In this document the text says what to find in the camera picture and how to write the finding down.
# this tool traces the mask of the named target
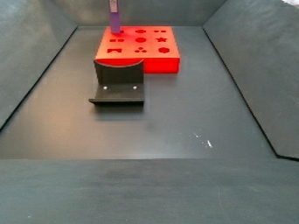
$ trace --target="gray wall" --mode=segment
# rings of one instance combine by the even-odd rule
[[[48,0],[0,0],[0,128],[75,28]]]
[[[52,0],[79,25],[108,25],[108,0]],[[120,0],[123,25],[203,25],[227,0]]]
[[[204,29],[276,153],[299,158],[299,10],[228,0]]]

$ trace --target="gray surface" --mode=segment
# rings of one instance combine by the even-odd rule
[[[104,27],[82,27],[0,133],[0,158],[272,158],[200,27],[175,27],[178,75],[147,75],[144,107],[95,108]]]
[[[275,160],[0,163],[0,222],[295,224],[299,164]]]
[[[0,0],[0,128],[75,28],[51,1]]]
[[[52,0],[79,25],[108,25],[108,0]],[[123,25],[203,25],[227,0],[122,0]]]
[[[299,10],[228,0],[204,25],[279,155],[299,158]]]

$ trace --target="red shape sorter box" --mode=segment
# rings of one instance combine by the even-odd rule
[[[146,74],[178,74],[180,53],[170,26],[123,26],[122,33],[106,29],[96,61],[111,66],[144,60]]]

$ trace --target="circle-shaped hole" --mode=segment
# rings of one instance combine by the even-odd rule
[[[159,48],[159,52],[160,53],[168,53],[171,50],[170,50],[170,48],[167,48],[167,47],[162,47],[162,48]]]
[[[136,30],[136,33],[146,33],[146,30]]]
[[[136,39],[135,39],[135,42],[138,42],[138,43],[144,43],[144,42],[146,42],[146,38],[136,38]]]

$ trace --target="purple rod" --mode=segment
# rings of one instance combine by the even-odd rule
[[[108,0],[110,28],[112,33],[120,33],[119,0]]]

